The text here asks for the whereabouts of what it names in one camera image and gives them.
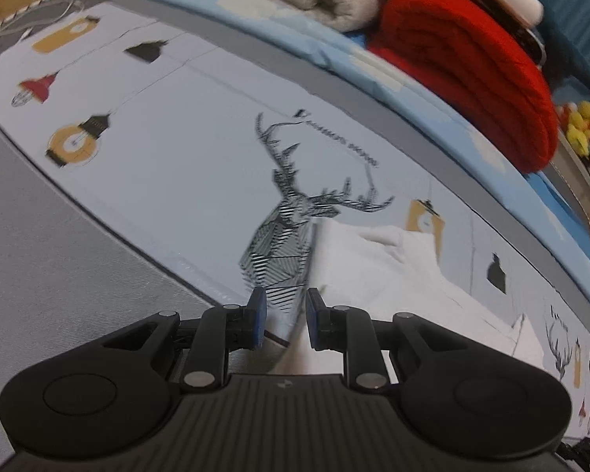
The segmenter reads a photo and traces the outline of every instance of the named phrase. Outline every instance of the gray fabric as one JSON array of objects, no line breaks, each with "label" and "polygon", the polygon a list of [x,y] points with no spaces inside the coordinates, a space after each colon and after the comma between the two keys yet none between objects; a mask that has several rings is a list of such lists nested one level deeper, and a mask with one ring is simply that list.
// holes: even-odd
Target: gray fabric
[{"label": "gray fabric", "polygon": [[560,292],[590,332],[590,303],[551,253],[465,170],[393,111],[346,81],[228,26],[151,0],[115,0],[114,3],[191,31],[253,61],[269,72],[299,84],[378,133],[422,165],[498,230]]},{"label": "gray fabric", "polygon": [[[207,307],[103,233],[0,137],[0,390],[22,369],[154,312],[194,318]],[[8,450],[0,438],[0,460]]]}]

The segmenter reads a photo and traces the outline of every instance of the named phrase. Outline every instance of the red knitted blanket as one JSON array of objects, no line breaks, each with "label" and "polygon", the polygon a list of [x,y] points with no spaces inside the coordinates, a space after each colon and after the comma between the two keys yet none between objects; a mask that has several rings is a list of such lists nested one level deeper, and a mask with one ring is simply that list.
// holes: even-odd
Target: red knitted blanket
[{"label": "red knitted blanket", "polygon": [[519,171],[553,157],[557,117],[541,72],[470,0],[388,0],[367,48],[453,106]]}]

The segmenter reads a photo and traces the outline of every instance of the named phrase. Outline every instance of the metal screw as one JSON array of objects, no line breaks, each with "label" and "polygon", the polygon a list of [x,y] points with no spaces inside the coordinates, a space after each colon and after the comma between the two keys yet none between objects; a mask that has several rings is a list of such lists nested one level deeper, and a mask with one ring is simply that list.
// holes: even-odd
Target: metal screw
[{"label": "metal screw", "polygon": [[368,390],[376,390],[387,384],[387,379],[377,372],[364,372],[356,377],[356,383]]},{"label": "metal screw", "polygon": [[214,383],[216,378],[207,371],[192,371],[184,376],[184,383],[191,387],[202,388]]}]

